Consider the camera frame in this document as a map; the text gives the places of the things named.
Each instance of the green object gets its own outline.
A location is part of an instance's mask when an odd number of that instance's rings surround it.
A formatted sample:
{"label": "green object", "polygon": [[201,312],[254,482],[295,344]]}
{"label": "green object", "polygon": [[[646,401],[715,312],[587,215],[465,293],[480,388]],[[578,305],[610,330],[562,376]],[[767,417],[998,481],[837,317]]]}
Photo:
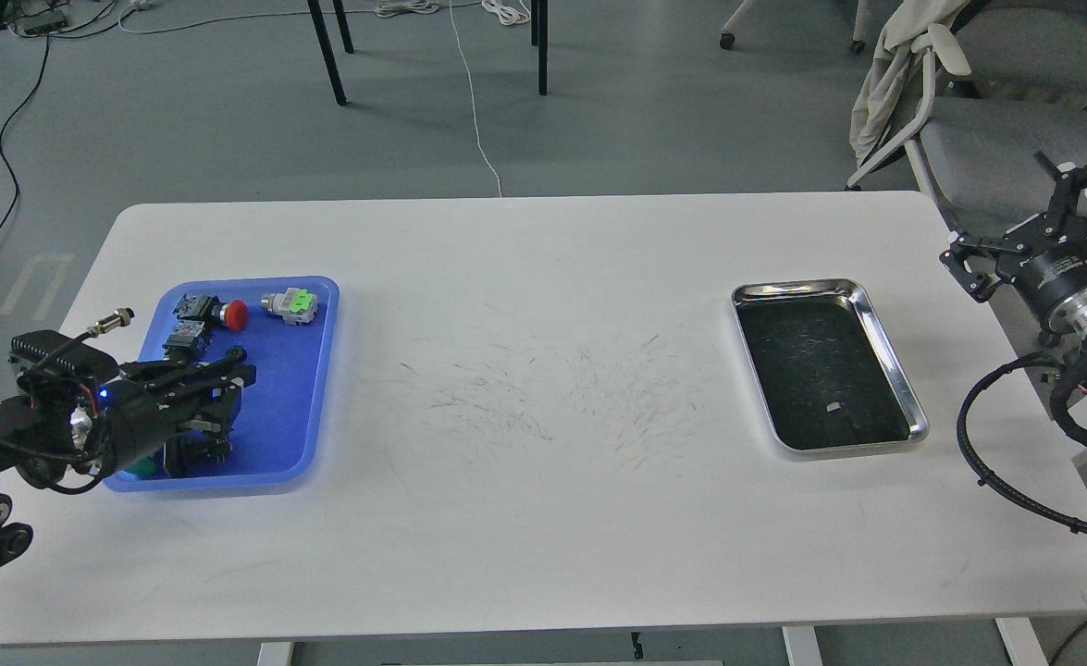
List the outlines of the green object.
{"label": "green object", "polygon": [[146,476],[153,476],[153,474],[158,473],[158,464],[150,457],[142,457],[136,461],[136,463],[129,464],[124,472],[145,479]]}
{"label": "green object", "polygon": [[314,303],[314,297],[310,294],[309,289],[302,289],[297,291],[297,296],[293,296],[289,311],[292,311],[292,314],[305,312],[312,303]]}

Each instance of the chair leg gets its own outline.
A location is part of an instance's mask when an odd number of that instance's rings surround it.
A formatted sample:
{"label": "chair leg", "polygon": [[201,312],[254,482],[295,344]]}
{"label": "chair leg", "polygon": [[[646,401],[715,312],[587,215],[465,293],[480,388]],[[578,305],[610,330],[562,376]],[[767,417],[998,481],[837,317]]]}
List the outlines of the chair leg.
{"label": "chair leg", "polygon": [[341,0],[333,0],[333,13],[337,16],[337,29],[341,34],[341,46],[347,53],[353,53],[353,39],[350,37],[350,24],[345,22],[345,8]]}
{"label": "chair leg", "polygon": [[914,172],[916,189],[927,196],[936,205],[938,203],[937,188],[934,186],[933,176],[928,173],[928,165],[925,164],[925,154],[919,140],[910,139],[905,141],[905,155],[910,158],[910,167]]}
{"label": "chair leg", "polygon": [[337,100],[337,105],[345,106],[345,90],[341,90],[341,77],[337,73],[337,60],[333,58],[333,47],[328,43],[328,33],[325,29],[325,17],[320,9],[320,0],[309,0],[309,15],[314,20],[314,30],[317,33],[317,42],[322,49],[322,59],[325,60],[325,72],[328,73],[328,84],[333,87],[333,98]]}
{"label": "chair leg", "polygon": [[753,9],[753,2],[754,0],[741,0],[733,15],[728,16],[728,21],[724,22],[724,27],[720,28],[720,47],[724,51],[733,48],[733,43],[736,42],[736,26],[745,21],[745,14]]}
{"label": "chair leg", "polygon": [[867,43],[867,0],[855,0],[855,25],[851,30],[852,53],[861,53]]}
{"label": "chair leg", "polygon": [[547,0],[532,0],[538,12],[539,95],[547,95]]}

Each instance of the robotic arm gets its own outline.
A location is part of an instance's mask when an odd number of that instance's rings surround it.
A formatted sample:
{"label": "robotic arm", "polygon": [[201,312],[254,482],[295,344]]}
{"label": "robotic arm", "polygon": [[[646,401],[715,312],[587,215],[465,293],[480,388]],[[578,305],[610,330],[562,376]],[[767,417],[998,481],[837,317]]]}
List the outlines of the robotic arm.
{"label": "robotic arm", "polygon": [[[133,316],[117,309],[75,338],[53,330],[13,338],[10,363],[22,394],[0,402],[0,473],[15,467],[37,489],[78,494],[162,447],[166,468],[175,469],[195,455],[226,454],[242,388],[255,382],[242,347],[202,365],[191,363],[191,353],[116,365],[84,344]],[[66,469],[90,480],[65,488]],[[5,526],[11,511],[13,501],[0,492],[0,566],[33,539],[30,526]]]}
{"label": "robotic arm", "polygon": [[1055,347],[1063,336],[1075,336],[1079,345],[1061,359],[1028,354],[979,380],[963,402],[958,438],[963,456],[978,473],[979,485],[990,486],[1016,505],[1055,519],[1075,532],[1087,533],[1087,523],[1042,506],[996,476],[978,457],[966,435],[966,414],[979,393],[1009,372],[1047,367],[1052,368],[1055,380],[1049,404],[1053,420],[1064,435],[1087,447],[1087,429],[1069,413],[1073,393],[1087,393],[1087,216],[1078,214],[1080,196],[1087,190],[1087,165],[1060,169],[1041,152],[1035,156],[1055,181],[1047,211],[1017,224],[999,239],[954,233],[940,261],[978,302],[986,302],[1001,286],[1011,284],[1038,322],[1044,345]]}

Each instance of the gray floor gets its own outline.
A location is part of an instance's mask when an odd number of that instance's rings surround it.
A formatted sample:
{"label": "gray floor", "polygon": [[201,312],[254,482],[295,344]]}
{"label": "gray floor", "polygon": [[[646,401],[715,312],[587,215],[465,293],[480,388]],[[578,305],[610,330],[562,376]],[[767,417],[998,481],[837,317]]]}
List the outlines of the gray floor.
{"label": "gray floor", "polygon": [[[546,98],[535,93],[525,27],[502,27],[475,8],[455,11],[483,142],[507,196],[841,189],[853,168],[848,112],[869,64],[867,54],[845,51],[851,1],[766,2],[732,52],[717,49],[717,34],[735,0],[551,4]],[[886,4],[873,13],[883,17]],[[371,0],[348,5],[373,8]],[[72,9],[85,15],[96,7],[75,0]],[[129,25],[301,7],[159,0]],[[337,49],[348,109],[333,104],[305,16],[52,43],[42,89],[5,142],[23,196],[0,237],[0,307],[10,306],[0,313],[0,398],[14,389],[7,340],[61,323],[111,222],[135,203],[496,193],[473,142],[449,14],[351,18],[358,53]],[[39,40],[0,34],[0,127],[35,80],[41,49]],[[894,165],[867,187],[912,189],[912,178]],[[10,196],[0,161],[0,218]],[[184,241],[161,239],[145,252],[166,262],[171,246]],[[1076,620],[1036,620],[1047,650]],[[1008,662],[989,620],[823,628],[819,642],[828,665]],[[645,631],[642,643],[657,661],[786,663],[776,629]],[[242,665],[254,663],[255,650],[241,642],[20,649],[0,651],[0,663]],[[312,642],[299,645],[295,663],[629,658],[627,633],[545,632]],[[1060,663],[1087,663],[1087,632]]]}

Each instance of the red button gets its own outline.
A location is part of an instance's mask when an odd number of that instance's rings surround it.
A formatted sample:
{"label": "red button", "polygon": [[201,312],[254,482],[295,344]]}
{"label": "red button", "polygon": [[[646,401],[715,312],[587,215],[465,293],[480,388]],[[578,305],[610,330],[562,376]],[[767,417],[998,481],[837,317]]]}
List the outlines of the red button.
{"label": "red button", "polygon": [[242,330],[247,328],[247,303],[234,300],[222,310],[222,324],[232,330]]}

